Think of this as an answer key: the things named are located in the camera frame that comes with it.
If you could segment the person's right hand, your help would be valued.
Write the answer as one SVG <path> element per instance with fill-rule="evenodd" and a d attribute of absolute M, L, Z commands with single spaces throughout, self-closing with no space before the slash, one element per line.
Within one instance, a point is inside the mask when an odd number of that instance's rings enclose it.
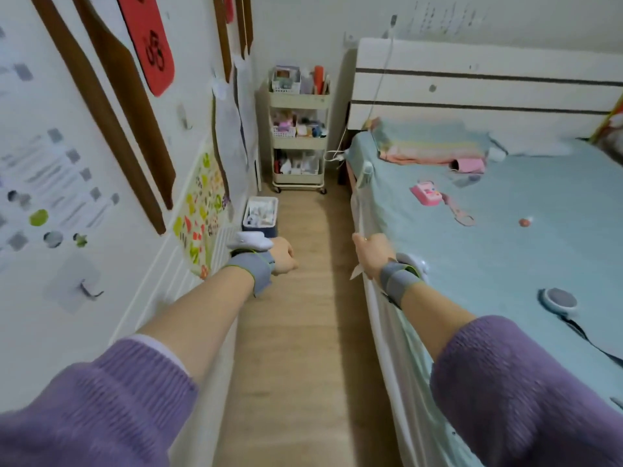
<path fill-rule="evenodd" d="M 383 233 L 375 233 L 366 237 L 368 247 L 366 250 L 356 250 L 359 264 L 363 272 L 370 280 L 381 282 L 381 272 L 390 262 L 396 262 L 396 252 L 389 239 Z"/>

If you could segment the white mesh bed rail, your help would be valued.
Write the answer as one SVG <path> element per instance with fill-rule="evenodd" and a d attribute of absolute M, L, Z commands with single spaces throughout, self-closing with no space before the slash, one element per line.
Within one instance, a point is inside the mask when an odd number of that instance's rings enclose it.
<path fill-rule="evenodd" d="M 378 286 L 362 277 L 403 467 L 446 467 L 445 422 L 429 388 L 431 358 Z"/>

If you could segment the person's left forearm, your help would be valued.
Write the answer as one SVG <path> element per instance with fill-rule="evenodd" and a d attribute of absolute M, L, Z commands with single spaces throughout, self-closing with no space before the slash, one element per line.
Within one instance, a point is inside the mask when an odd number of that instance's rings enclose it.
<path fill-rule="evenodd" d="M 153 317 L 138 334 L 163 344 L 195 382 L 202 382 L 253 287 L 250 273 L 224 267 Z"/>

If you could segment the blue storage bin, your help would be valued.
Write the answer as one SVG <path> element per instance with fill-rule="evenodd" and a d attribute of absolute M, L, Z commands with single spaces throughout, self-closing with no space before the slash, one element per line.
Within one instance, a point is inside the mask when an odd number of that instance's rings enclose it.
<path fill-rule="evenodd" d="M 267 238 L 278 236 L 278 199 L 254 196 L 247 200 L 242 218 L 242 231 L 261 232 Z"/>

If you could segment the pink toy phone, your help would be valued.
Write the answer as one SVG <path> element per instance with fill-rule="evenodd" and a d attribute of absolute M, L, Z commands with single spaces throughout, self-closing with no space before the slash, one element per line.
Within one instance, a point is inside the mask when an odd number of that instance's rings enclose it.
<path fill-rule="evenodd" d="M 420 181 L 409 190 L 419 203 L 426 207 L 436 206 L 442 203 L 444 199 L 432 180 Z"/>

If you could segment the colourful fruit poster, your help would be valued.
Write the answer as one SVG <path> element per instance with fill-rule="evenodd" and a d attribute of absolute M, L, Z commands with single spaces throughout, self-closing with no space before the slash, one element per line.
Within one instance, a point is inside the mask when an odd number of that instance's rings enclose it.
<path fill-rule="evenodd" d="M 204 147 L 191 178 L 183 193 L 173 233 L 191 272 L 205 280 L 211 273 L 217 233 L 222 225 L 230 223 L 227 215 L 230 200 L 212 146 Z"/>

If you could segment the folded pastel blanket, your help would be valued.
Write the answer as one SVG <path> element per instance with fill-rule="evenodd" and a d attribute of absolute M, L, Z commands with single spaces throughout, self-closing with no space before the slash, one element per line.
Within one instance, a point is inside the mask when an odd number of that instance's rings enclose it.
<path fill-rule="evenodd" d="M 455 119 L 395 121 L 377 117 L 368 124 L 379 158 L 393 164 L 447 165 L 459 159 L 485 159 L 487 134 Z"/>

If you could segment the cream rolling storage cart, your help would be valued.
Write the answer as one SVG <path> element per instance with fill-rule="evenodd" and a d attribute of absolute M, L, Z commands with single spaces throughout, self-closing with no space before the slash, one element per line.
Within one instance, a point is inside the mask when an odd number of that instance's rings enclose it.
<path fill-rule="evenodd" d="M 267 82 L 272 187 L 326 195 L 331 77 L 324 67 L 277 64 Z"/>

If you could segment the pink rolled cloth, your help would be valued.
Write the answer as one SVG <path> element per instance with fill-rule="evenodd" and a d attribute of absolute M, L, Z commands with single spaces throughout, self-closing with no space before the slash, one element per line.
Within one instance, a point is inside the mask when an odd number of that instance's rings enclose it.
<path fill-rule="evenodd" d="M 461 158 L 450 163 L 450 170 L 458 174 L 484 174 L 486 161 L 481 158 Z"/>

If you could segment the light blue bed sheet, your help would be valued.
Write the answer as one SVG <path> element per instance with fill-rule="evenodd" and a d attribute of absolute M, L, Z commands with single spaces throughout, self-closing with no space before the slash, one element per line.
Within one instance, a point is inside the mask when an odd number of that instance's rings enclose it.
<path fill-rule="evenodd" d="M 421 257 L 429 284 L 476 316 L 515 322 L 617 413 L 623 409 L 623 166 L 583 141 L 562 157 L 509 157 L 475 184 L 448 166 L 378 158 L 370 133 L 347 150 L 368 182 L 351 200 L 356 230 L 381 232 L 395 250 Z M 409 190 L 432 180 L 442 203 Z M 518 220 L 531 218 L 522 228 Z M 559 288 L 579 303 L 571 318 L 547 311 L 538 291 Z"/>

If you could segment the purple knit sweater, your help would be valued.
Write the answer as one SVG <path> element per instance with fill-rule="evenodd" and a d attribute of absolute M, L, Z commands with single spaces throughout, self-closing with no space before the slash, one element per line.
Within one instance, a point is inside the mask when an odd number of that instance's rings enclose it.
<path fill-rule="evenodd" d="M 623 415 L 509 319 L 463 326 L 433 365 L 431 392 L 485 467 L 623 467 Z M 178 363 L 121 339 L 0 414 L 0 467 L 168 467 L 197 398 Z"/>

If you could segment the white paper wall sheet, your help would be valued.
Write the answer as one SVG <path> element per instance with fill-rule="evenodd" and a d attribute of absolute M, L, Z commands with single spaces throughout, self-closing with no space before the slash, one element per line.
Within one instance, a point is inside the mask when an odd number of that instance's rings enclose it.
<path fill-rule="evenodd" d="M 229 198 L 236 210 L 248 191 L 248 161 L 242 139 L 242 123 L 232 86 L 214 78 L 215 135 L 219 156 L 227 180 Z"/>

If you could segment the wall hook on clear pad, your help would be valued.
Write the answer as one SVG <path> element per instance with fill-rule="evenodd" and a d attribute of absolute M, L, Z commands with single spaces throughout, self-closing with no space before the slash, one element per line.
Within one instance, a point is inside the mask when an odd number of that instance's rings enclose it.
<path fill-rule="evenodd" d="M 96 301 L 100 270 L 82 253 L 71 254 L 43 288 L 43 300 L 75 314 L 87 301 Z"/>

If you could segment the printed wall chart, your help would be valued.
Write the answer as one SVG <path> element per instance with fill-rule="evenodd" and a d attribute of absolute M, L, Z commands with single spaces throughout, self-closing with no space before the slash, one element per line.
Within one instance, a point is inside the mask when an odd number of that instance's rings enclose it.
<path fill-rule="evenodd" d="M 0 25 L 0 273 L 28 247 L 85 248 L 119 201 L 96 184 L 44 98 Z"/>

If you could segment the red wall hanging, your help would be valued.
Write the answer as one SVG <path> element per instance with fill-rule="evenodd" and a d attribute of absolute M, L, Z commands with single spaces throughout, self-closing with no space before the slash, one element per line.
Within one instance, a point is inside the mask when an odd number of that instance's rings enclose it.
<path fill-rule="evenodd" d="M 172 85 L 175 62 L 157 0 L 117 0 L 151 93 L 159 98 Z"/>

